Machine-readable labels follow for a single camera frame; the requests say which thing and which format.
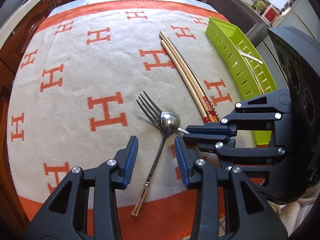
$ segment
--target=orange border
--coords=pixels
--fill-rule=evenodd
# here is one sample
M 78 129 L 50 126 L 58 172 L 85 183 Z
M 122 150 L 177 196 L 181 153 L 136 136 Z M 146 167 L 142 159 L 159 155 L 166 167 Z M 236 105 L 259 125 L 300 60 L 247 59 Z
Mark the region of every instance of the orange border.
M 191 234 L 197 190 L 186 190 L 167 198 L 145 202 L 138 217 L 134 206 L 118 208 L 123 240 L 173 240 Z M 28 218 L 32 220 L 42 203 L 19 196 Z M 93 210 L 88 210 L 88 234 L 93 235 Z
M 169 2 L 169 1 L 156 1 L 156 0 L 119 0 L 119 1 L 109 1 L 88 4 L 84 6 L 79 6 L 58 14 L 55 14 L 47 19 L 45 19 L 37 29 L 40 32 L 46 28 L 59 24 L 63 21 L 71 20 L 76 17 L 112 11 L 120 9 L 163 9 L 169 11 L 182 11 L 189 14 L 199 15 L 203 17 L 215 17 L 220 20 L 229 22 L 222 14 L 197 7 L 190 4 Z

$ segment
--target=spoon bowl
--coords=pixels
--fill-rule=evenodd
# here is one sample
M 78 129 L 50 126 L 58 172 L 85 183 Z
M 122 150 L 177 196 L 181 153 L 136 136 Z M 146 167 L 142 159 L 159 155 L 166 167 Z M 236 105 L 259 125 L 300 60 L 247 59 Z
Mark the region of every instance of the spoon bowl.
M 163 111 L 160 119 L 164 133 L 170 134 L 178 130 L 181 122 L 179 115 L 169 110 Z

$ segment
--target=fork tines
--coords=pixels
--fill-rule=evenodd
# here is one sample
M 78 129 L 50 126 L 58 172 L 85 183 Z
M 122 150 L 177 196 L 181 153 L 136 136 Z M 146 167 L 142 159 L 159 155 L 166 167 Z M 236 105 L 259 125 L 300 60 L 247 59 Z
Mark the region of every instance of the fork tines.
M 151 100 L 151 98 L 147 95 L 145 91 L 143 93 L 145 94 L 145 96 L 147 97 L 147 99 L 150 101 L 151 104 L 148 102 L 148 100 L 144 98 L 142 94 L 140 94 L 138 98 L 143 106 L 138 100 L 137 100 L 137 103 L 140 106 L 141 110 L 144 112 L 144 114 L 148 117 L 148 119 L 151 122 L 153 122 L 157 127 L 159 127 L 161 124 L 160 116 L 161 116 L 162 110 Z

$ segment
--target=green dish rack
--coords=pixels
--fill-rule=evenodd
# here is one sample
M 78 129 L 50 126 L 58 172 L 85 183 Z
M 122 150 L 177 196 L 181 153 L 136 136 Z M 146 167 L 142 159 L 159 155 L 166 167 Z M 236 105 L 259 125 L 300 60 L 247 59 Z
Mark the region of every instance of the green dish rack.
M 226 64 L 242 100 L 277 89 L 277 85 L 260 54 L 237 26 L 209 17 L 205 34 Z M 239 50 L 261 60 L 263 64 L 241 56 Z M 253 131 L 253 134 L 256 145 L 265 145 L 270 141 L 270 131 Z

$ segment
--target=kitchen counter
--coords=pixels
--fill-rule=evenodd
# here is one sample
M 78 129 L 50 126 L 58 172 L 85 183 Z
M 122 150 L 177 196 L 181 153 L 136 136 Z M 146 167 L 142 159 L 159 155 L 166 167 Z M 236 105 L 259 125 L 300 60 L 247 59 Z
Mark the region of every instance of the kitchen counter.
M 254 46 L 268 35 L 271 25 L 242 0 L 204 0 L 238 26 Z

